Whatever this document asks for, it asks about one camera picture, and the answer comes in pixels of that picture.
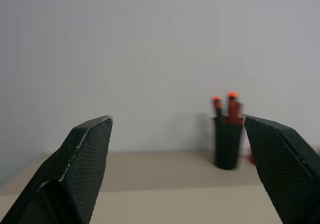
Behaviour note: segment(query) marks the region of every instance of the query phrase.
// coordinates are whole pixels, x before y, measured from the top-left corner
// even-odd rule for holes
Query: red marker
[[[239,112],[241,104],[231,100],[230,104],[230,113],[229,113],[229,122],[231,124],[237,124],[239,122]]]
[[[229,93],[229,99],[228,99],[228,116],[229,116],[229,122],[231,122],[230,118],[234,121],[235,118],[235,112],[236,110],[232,110],[232,109],[236,109],[237,104],[236,104],[236,99],[237,99],[237,93],[236,92],[230,92]]]
[[[214,97],[213,98],[213,108],[215,111],[215,115],[217,118],[221,120],[222,118],[222,104],[221,104],[221,98],[220,97]]]

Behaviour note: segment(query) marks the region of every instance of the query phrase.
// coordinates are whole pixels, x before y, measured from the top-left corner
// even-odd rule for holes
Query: red object
[[[222,104],[220,97],[213,98],[213,108],[216,114],[216,117],[220,119],[222,118]]]
[[[230,92],[229,93],[229,97],[230,98],[237,98],[238,97],[238,94],[236,92]]]
[[[256,164],[256,162],[255,162],[255,158],[254,158],[254,156],[253,156],[253,154],[251,153],[251,155],[250,155],[250,162],[252,163],[252,164]]]
[[[239,103],[233,100],[229,101],[229,122],[232,124],[237,123],[238,115],[239,115]]]

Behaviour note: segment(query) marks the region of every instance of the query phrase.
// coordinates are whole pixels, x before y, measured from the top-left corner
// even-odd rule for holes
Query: black cylinder
[[[235,169],[238,163],[242,124],[223,123],[214,118],[215,137],[213,140],[215,166],[225,170]]]

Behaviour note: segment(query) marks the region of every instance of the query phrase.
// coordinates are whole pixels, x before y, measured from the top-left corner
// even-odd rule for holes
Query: white wall
[[[319,0],[0,0],[0,17],[0,177],[104,114],[111,151],[208,148],[231,90],[320,146]]]

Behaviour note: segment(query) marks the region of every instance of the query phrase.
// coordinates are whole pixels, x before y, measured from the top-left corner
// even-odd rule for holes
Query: black cup
[[[221,169],[235,169],[238,163],[243,125],[223,123],[219,118],[214,118],[213,123],[215,126],[213,163]]]

